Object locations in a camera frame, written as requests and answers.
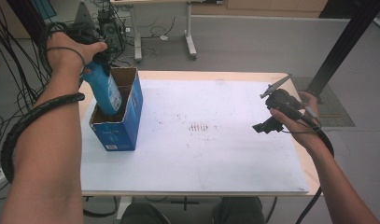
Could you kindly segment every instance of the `blue box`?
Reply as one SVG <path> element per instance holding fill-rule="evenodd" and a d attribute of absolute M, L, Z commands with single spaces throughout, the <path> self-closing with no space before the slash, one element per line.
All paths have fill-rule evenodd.
<path fill-rule="evenodd" d="M 114 116 L 106 116 L 96 105 L 90 125 L 107 151 L 135 150 L 143 106 L 137 69 L 113 68 L 111 75 L 122 95 L 120 112 Z"/>

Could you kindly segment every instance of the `gray floor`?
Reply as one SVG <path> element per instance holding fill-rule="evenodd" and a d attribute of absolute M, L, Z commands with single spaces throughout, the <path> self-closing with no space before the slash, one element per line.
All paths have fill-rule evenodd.
<path fill-rule="evenodd" d="M 170 19 L 164 21 L 168 27 Z M 188 56 L 183 37 L 185 22 L 177 19 L 169 39 L 144 39 L 149 54 L 137 65 L 140 70 L 195 70 L 234 72 L 290 72 L 312 77 L 347 25 L 337 20 L 293 20 L 244 17 L 193 17 L 192 35 L 197 60 Z M 128 49 L 122 60 L 134 65 Z M 12 78 L 0 70 L 0 115 L 16 110 L 16 88 Z M 372 24 L 330 81 L 330 86 L 356 127 L 328 128 L 336 159 L 366 204 L 380 219 L 380 28 Z M 146 201 L 138 197 L 136 201 Z M 211 211 L 219 198 L 195 198 L 200 205 L 171 205 L 172 198 L 154 203 L 172 223 L 211 223 Z M 273 198 L 261 198 L 267 214 Z M 294 223 L 309 197 L 281 197 L 270 223 Z M 3 206 L 0 201 L 0 213 Z M 84 203 L 95 212 L 113 208 L 110 197 L 91 198 Z M 115 217 L 85 218 L 86 223 L 112 223 Z M 320 199 L 303 223 L 331 223 Z"/>

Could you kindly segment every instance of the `black post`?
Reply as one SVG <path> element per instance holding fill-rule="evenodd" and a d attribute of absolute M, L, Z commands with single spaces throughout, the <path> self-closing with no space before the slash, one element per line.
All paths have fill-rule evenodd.
<path fill-rule="evenodd" d="M 356 45 L 380 10 L 380 0 L 367 0 L 345 27 L 324 63 L 318 69 L 307 91 L 315 96 L 323 91 L 350 50 Z"/>
<path fill-rule="evenodd" d="M 44 20 L 35 10 L 31 0 L 7 0 L 18 19 L 21 21 L 24 29 L 29 36 L 39 46 L 41 32 L 46 27 Z"/>

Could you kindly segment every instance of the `forearm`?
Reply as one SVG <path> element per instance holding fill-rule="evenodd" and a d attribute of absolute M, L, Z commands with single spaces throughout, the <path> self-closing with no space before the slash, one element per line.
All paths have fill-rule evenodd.
<path fill-rule="evenodd" d="M 53 74 L 35 106 L 77 92 L 78 77 L 72 73 Z M 40 213 L 62 209 L 62 215 L 66 216 L 64 207 L 70 204 L 66 209 L 82 218 L 81 210 L 78 211 L 81 208 L 80 157 L 77 103 L 63 105 L 38 118 L 22 133 L 15 149 L 15 176 L 6 203 L 11 214 L 7 215 L 15 212 L 14 217 L 20 217 L 30 212 L 34 215 L 28 217 L 41 218 Z M 54 203 L 53 207 L 45 204 L 45 200 L 51 200 L 49 204 Z"/>
<path fill-rule="evenodd" d="M 317 168 L 332 222 L 379 223 L 324 144 L 316 145 L 308 151 Z"/>

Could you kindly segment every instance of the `dark pants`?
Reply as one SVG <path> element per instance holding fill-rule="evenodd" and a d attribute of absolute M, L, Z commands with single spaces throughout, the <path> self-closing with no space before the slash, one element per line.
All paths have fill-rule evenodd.
<path fill-rule="evenodd" d="M 213 211 L 215 224 L 265 224 L 259 198 L 223 198 Z M 168 224 L 167 218 L 148 203 L 132 203 L 120 224 Z"/>

